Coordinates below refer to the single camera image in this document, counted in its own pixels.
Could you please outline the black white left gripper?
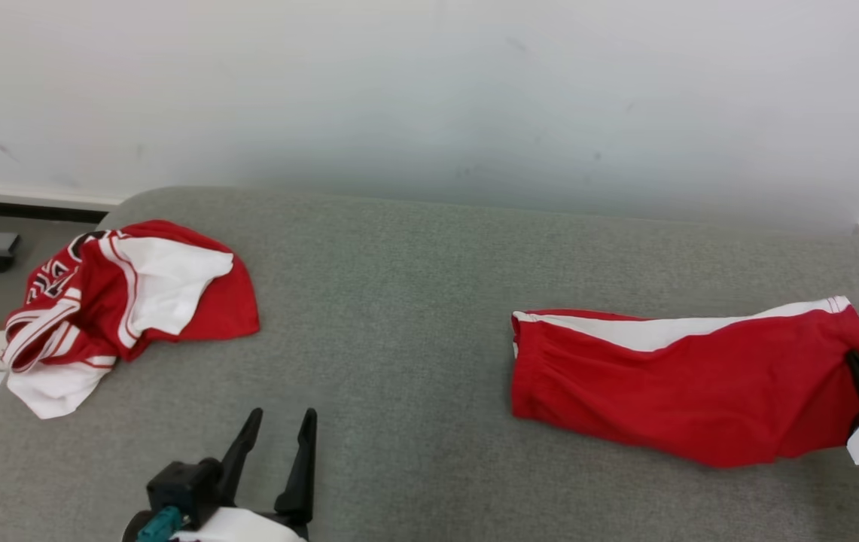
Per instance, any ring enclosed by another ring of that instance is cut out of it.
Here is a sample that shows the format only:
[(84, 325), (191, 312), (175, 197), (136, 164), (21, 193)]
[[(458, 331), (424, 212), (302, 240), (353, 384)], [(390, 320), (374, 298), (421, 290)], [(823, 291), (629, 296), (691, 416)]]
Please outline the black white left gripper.
[(209, 458), (199, 464), (175, 461), (164, 467), (147, 484), (149, 509), (131, 518), (122, 542), (309, 542), (318, 451), (315, 408), (306, 409), (294, 465), (274, 511), (258, 513), (229, 505), (234, 504), (262, 421), (263, 409), (254, 408), (221, 464)]

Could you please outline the red white basketball jersey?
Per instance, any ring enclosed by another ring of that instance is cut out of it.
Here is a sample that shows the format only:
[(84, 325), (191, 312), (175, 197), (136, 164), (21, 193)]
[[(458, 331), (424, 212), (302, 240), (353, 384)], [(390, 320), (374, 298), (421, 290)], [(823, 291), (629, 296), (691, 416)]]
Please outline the red white basketball jersey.
[(74, 412), (119, 361), (156, 342), (223, 342), (260, 329), (239, 256), (170, 221), (75, 237), (29, 276), (5, 322), (7, 387), (40, 419)]

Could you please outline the red white sports shorts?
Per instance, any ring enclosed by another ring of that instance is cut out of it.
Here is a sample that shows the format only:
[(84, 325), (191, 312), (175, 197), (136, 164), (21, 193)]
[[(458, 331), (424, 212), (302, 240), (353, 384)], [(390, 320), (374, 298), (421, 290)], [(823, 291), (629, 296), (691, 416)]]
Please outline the red white sports shorts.
[(859, 415), (843, 296), (756, 315), (513, 312), (512, 414), (715, 469), (845, 445)]

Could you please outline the white black wall baseboard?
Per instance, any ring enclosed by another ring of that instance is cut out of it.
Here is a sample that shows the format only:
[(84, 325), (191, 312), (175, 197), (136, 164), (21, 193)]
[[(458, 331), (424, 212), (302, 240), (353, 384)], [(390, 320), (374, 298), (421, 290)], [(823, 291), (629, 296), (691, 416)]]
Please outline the white black wall baseboard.
[(0, 188), (0, 217), (96, 225), (125, 198)]

